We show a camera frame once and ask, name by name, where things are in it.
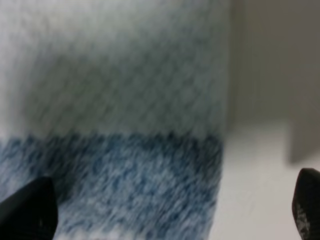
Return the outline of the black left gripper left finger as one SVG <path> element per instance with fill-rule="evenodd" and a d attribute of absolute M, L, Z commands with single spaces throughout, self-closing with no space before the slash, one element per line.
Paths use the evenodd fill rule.
<path fill-rule="evenodd" d="M 2 240 L 52 240 L 58 205 L 50 177 L 37 178 L 0 203 Z"/>

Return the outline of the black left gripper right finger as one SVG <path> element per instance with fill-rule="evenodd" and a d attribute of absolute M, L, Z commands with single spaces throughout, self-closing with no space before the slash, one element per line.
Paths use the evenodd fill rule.
<path fill-rule="evenodd" d="M 292 215 L 303 240 L 320 240 L 320 172 L 302 168 L 298 174 L 292 204 Z"/>

